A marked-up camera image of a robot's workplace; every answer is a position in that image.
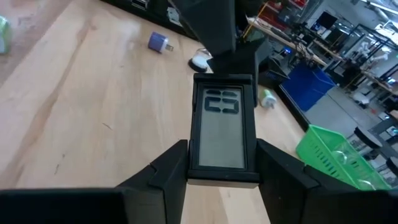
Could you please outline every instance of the purple object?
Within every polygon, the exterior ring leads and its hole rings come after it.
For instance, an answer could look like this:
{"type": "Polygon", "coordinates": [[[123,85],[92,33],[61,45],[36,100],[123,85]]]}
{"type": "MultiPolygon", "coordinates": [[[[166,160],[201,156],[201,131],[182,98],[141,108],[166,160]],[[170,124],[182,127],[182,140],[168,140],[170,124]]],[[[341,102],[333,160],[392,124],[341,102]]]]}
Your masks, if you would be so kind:
{"type": "Polygon", "coordinates": [[[148,42],[148,48],[155,50],[159,53],[162,53],[165,49],[173,51],[173,47],[170,46],[168,43],[169,38],[163,36],[162,34],[153,32],[148,42]]]}

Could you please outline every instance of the digital display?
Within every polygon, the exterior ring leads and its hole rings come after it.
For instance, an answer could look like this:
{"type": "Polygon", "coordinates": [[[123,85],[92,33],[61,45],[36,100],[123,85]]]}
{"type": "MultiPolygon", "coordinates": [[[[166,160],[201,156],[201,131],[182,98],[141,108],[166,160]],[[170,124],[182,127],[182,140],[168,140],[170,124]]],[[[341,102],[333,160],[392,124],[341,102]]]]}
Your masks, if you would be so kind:
{"type": "Polygon", "coordinates": [[[244,168],[242,90],[204,88],[199,166],[244,168]]]}

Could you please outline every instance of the green basket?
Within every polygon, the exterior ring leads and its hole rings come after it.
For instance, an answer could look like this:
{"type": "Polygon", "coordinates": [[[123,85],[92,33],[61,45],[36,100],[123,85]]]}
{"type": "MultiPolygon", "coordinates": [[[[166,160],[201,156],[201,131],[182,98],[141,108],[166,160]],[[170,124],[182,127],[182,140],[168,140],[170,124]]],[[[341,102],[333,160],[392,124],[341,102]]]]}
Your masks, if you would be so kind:
{"type": "Polygon", "coordinates": [[[391,189],[340,133],[310,125],[296,151],[306,164],[360,190],[391,189]]]}

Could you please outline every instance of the green object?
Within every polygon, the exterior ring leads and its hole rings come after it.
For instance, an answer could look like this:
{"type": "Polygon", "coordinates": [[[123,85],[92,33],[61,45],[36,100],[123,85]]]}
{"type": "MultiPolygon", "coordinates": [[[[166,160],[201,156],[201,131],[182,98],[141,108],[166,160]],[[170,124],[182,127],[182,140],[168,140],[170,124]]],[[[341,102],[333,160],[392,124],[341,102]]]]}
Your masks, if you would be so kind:
{"type": "Polygon", "coordinates": [[[11,43],[11,26],[6,18],[0,16],[0,54],[9,51],[11,43]]]}
{"type": "Polygon", "coordinates": [[[360,190],[391,189],[340,133],[310,125],[296,151],[304,163],[360,190]]]}

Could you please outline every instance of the blue container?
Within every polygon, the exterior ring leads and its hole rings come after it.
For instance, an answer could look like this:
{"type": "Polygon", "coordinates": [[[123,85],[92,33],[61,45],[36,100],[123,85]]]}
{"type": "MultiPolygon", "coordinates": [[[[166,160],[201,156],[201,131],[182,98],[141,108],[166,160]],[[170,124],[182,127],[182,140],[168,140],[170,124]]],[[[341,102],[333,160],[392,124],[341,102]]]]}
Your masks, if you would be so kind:
{"type": "Polygon", "coordinates": [[[302,111],[308,111],[335,85],[322,69],[305,63],[298,64],[289,77],[282,86],[302,111]]]}

